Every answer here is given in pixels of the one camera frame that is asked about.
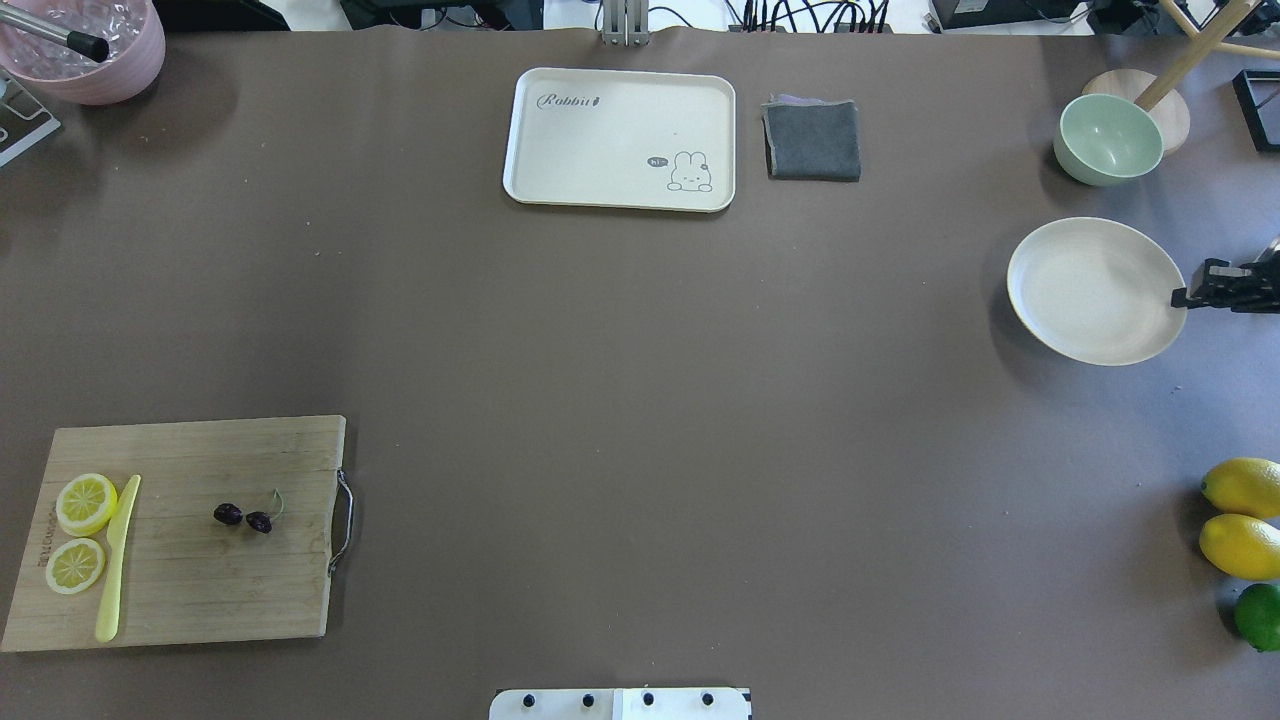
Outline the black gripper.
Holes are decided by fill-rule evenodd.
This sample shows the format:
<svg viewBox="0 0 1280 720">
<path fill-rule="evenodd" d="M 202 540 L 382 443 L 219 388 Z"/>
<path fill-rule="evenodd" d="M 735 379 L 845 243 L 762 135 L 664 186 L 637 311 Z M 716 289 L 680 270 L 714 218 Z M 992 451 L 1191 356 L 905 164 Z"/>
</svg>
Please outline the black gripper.
<svg viewBox="0 0 1280 720">
<path fill-rule="evenodd" d="M 1204 287 L 1178 288 L 1171 293 L 1172 307 L 1226 307 L 1233 313 L 1279 313 L 1279 260 L 1244 263 L 1204 260 Z"/>
</svg>

